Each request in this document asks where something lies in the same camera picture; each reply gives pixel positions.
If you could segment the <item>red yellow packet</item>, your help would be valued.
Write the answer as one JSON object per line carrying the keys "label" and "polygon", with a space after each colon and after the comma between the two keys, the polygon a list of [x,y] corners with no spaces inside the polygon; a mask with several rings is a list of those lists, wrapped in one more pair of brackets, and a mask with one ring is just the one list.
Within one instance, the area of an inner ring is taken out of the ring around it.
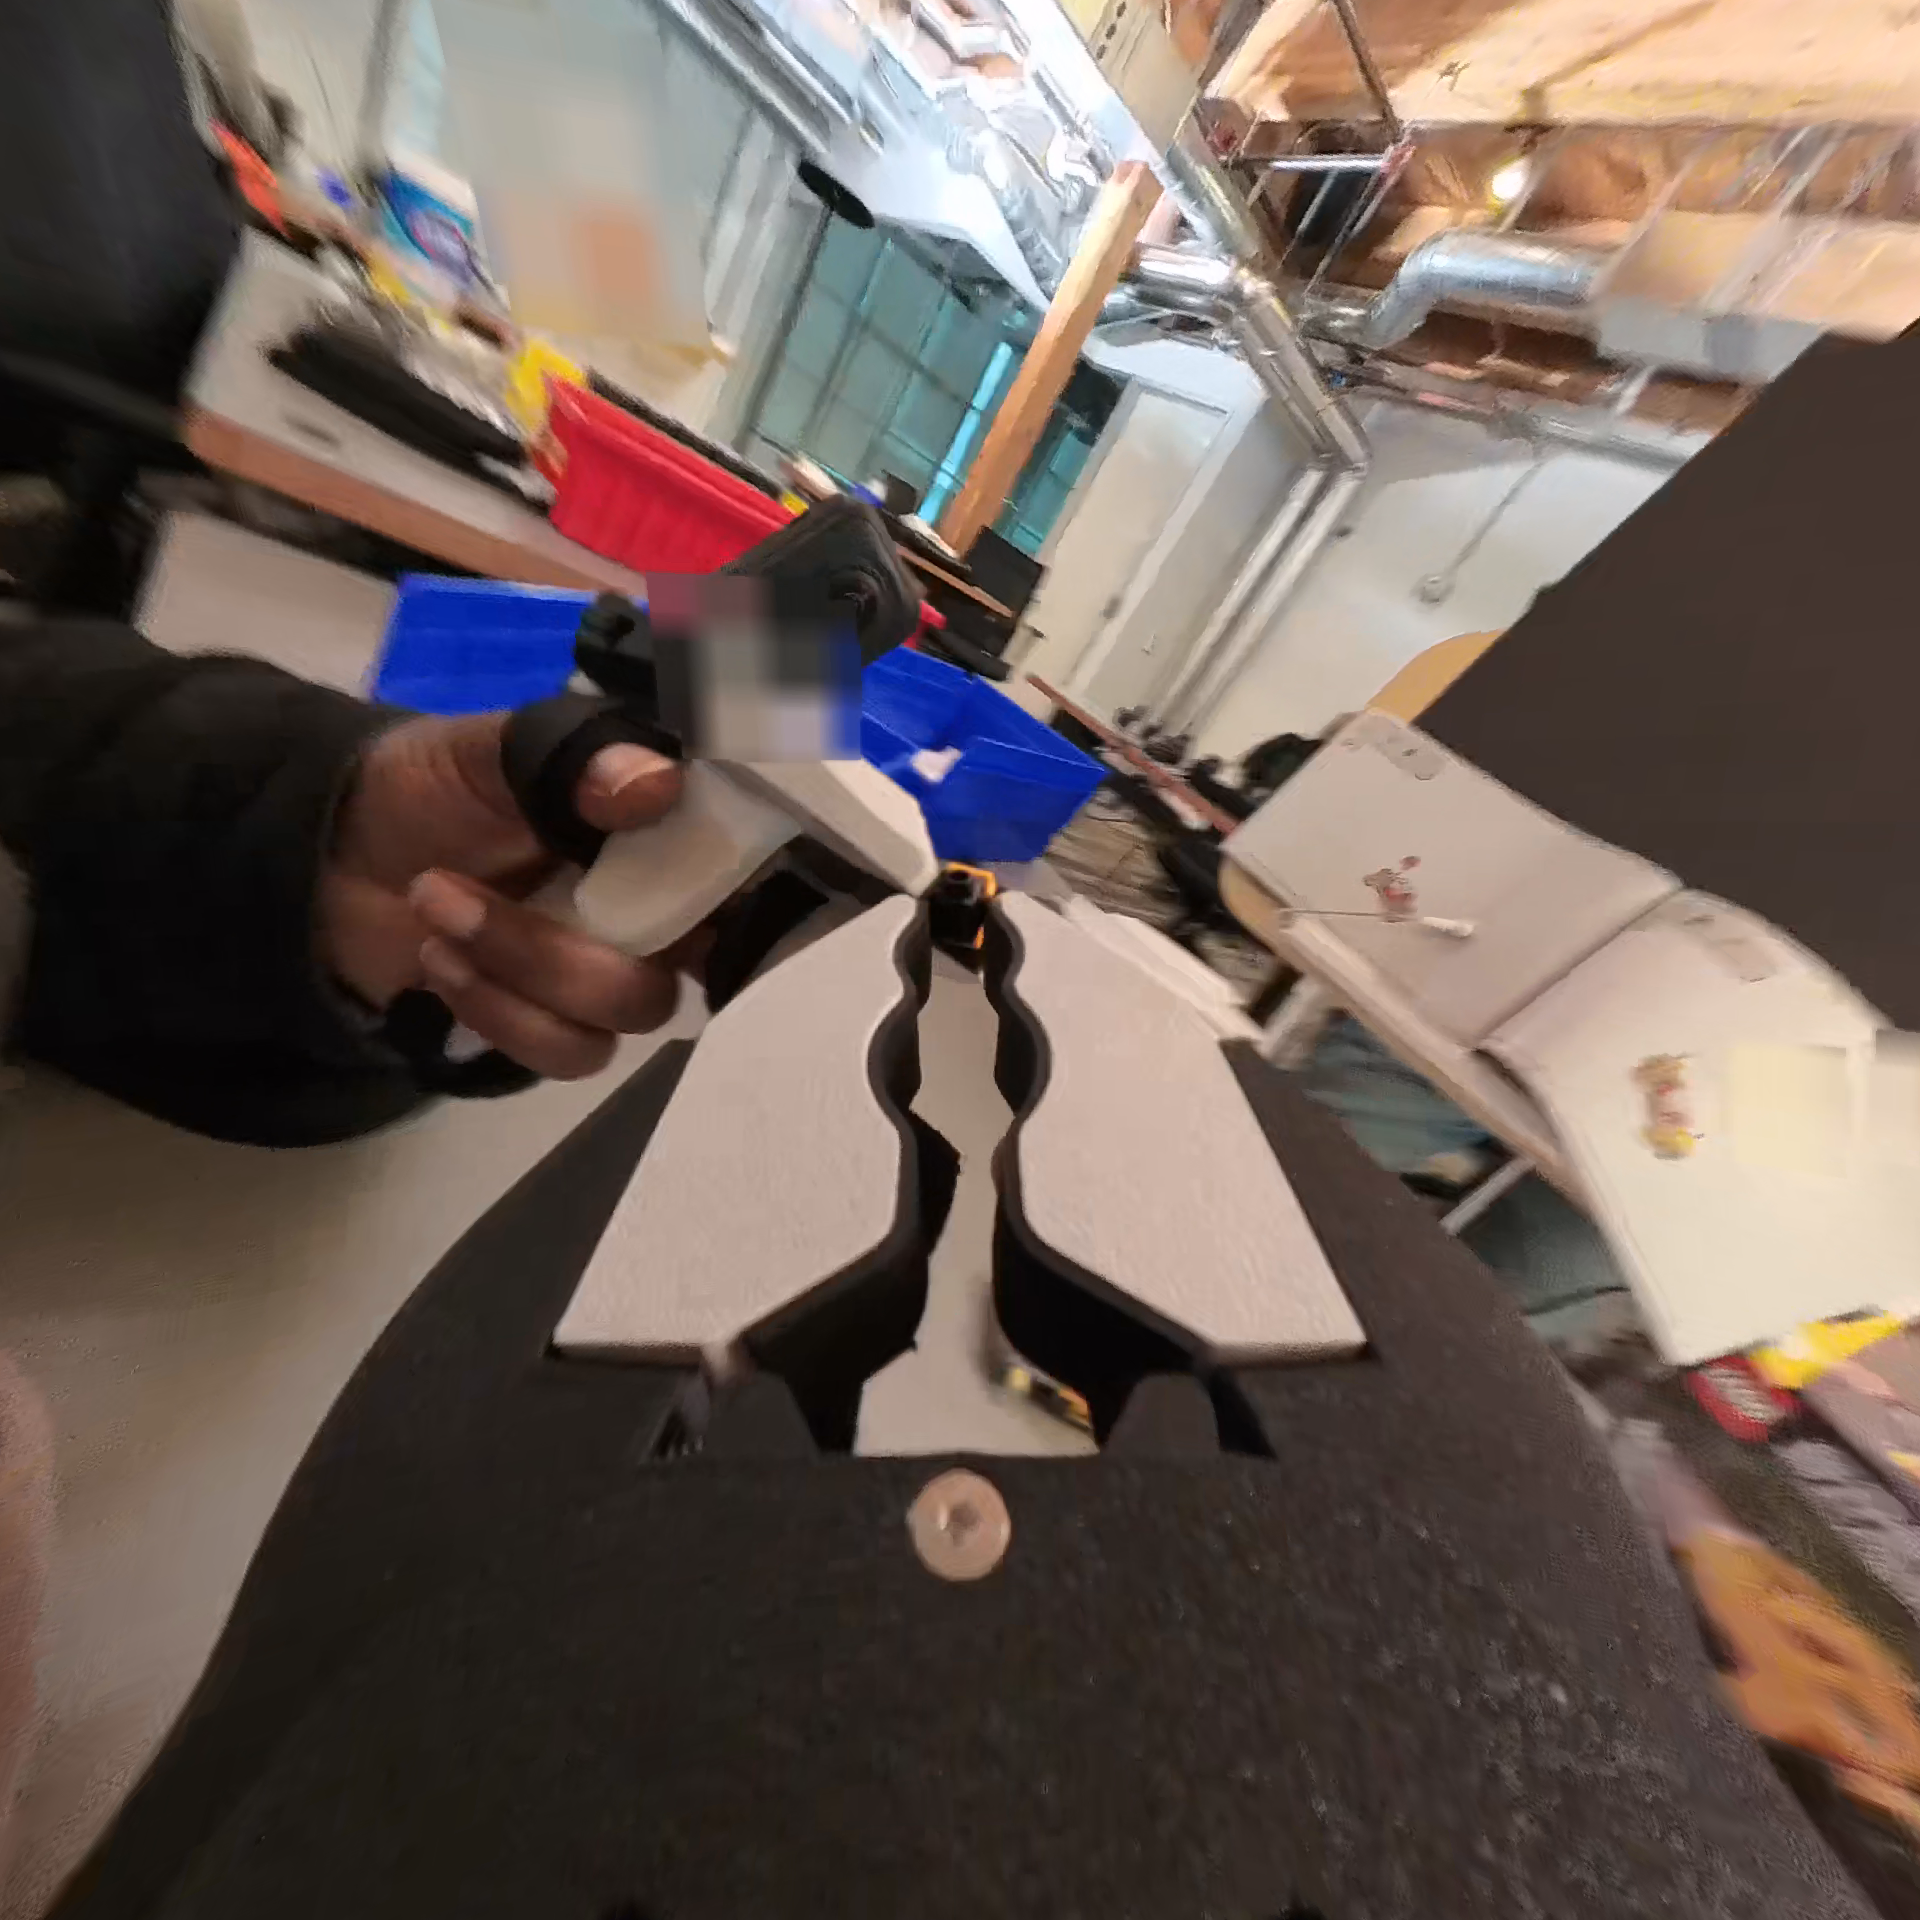
{"label": "red yellow packet", "polygon": [[1703,1361],[1682,1373],[1682,1385],[1720,1430],[1762,1446],[1795,1427],[1806,1388],[1908,1326],[1899,1313],[1820,1319],[1755,1349]]}

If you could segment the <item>blue white bottle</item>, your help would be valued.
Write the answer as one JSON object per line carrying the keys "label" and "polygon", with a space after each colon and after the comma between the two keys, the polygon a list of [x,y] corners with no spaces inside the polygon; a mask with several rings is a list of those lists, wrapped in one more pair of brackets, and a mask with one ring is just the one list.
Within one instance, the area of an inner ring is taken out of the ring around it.
{"label": "blue white bottle", "polygon": [[374,212],[380,242],[409,275],[448,289],[450,298],[481,285],[479,202],[462,175],[398,151],[374,175]]}

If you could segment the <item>wooden side table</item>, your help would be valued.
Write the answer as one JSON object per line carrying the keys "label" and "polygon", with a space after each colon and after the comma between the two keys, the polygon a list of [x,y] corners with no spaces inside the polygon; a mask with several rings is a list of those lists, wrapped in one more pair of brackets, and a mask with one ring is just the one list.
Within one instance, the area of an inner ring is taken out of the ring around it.
{"label": "wooden side table", "polygon": [[270,362],[322,289],[319,268],[251,231],[199,337],[180,395],[203,466],[481,578],[643,595],[643,575],[566,540],[546,517],[436,463],[311,393]]}

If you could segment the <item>person's left hand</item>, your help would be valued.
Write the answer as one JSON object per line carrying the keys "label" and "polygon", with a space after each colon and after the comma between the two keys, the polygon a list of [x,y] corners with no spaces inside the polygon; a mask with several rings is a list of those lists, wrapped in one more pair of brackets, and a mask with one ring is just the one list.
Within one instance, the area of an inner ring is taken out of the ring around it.
{"label": "person's left hand", "polygon": [[366,745],[320,867],[319,956],[375,1010],[431,991],[520,1068],[578,1081],[670,1025],[710,939],[635,957],[546,909],[561,867],[512,797],[504,734],[500,715],[416,717]]}

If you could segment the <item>black cloth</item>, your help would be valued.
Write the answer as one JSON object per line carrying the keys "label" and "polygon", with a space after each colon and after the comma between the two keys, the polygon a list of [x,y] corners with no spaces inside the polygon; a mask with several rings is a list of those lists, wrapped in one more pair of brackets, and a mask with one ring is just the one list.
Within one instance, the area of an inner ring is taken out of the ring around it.
{"label": "black cloth", "polygon": [[428,383],[378,333],[308,323],[267,347],[265,358],[298,386],[440,463],[473,473],[482,463],[526,466],[514,433]]}

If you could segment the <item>person's left forearm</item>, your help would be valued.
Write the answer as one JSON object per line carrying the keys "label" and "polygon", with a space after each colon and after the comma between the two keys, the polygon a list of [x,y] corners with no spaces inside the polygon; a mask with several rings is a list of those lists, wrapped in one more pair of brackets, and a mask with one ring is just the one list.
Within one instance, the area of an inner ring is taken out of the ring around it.
{"label": "person's left forearm", "polygon": [[236,1145],[336,1145],[416,1113],[426,1092],[385,1018],[320,959],[339,812],[395,725],[249,657],[176,657],[118,621],[7,620],[16,1052]]}

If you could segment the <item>black panel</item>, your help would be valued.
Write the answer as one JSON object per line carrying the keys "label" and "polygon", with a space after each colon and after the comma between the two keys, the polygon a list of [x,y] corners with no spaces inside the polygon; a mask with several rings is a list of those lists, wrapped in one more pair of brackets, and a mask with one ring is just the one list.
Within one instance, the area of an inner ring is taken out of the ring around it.
{"label": "black panel", "polygon": [[1918,326],[1806,349],[1423,715],[1918,1028]]}

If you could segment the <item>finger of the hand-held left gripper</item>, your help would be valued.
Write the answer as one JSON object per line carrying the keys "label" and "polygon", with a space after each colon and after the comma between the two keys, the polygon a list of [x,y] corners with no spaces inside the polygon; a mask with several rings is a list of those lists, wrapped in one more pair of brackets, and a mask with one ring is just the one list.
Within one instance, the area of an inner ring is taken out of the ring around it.
{"label": "finger of the hand-held left gripper", "polygon": [[750,877],[799,843],[826,849],[905,895],[924,895],[942,862],[919,801],[864,759],[705,761],[736,823],[735,870]]}

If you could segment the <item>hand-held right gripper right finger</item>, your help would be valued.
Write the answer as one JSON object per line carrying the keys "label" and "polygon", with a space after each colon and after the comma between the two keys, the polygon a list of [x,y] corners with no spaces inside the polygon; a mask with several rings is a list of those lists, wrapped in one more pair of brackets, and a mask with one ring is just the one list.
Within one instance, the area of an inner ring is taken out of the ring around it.
{"label": "hand-held right gripper right finger", "polygon": [[1146,1383],[1190,1379],[1232,1445],[1241,1381],[1367,1351],[1280,1153],[1198,1003],[1083,918],[992,907],[992,1313],[1107,1445]]}

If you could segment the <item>red storage bin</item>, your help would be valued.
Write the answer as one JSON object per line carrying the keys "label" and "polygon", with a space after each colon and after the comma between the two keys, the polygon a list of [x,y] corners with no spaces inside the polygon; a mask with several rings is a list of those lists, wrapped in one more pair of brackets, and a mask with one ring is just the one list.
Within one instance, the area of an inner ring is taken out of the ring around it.
{"label": "red storage bin", "polygon": [[662,429],[544,378],[535,466],[552,484],[550,518],[570,541],[625,569],[711,574],[793,518],[786,506]]}

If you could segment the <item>black office chair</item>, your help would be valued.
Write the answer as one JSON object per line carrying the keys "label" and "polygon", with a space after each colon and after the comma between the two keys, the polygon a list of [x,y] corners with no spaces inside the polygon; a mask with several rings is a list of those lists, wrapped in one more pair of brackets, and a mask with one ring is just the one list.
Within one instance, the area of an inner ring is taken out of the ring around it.
{"label": "black office chair", "polygon": [[3,4],[3,347],[172,406],[238,249],[169,4]]}

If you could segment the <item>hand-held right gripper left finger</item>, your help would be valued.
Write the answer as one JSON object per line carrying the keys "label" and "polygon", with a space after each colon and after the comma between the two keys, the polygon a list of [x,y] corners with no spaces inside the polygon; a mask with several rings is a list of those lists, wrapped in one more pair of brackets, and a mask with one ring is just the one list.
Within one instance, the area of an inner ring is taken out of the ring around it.
{"label": "hand-held right gripper left finger", "polygon": [[926,907],[890,895],[713,1015],[555,1326],[567,1361],[774,1375],[822,1449],[919,1341],[958,1149],[921,1115]]}

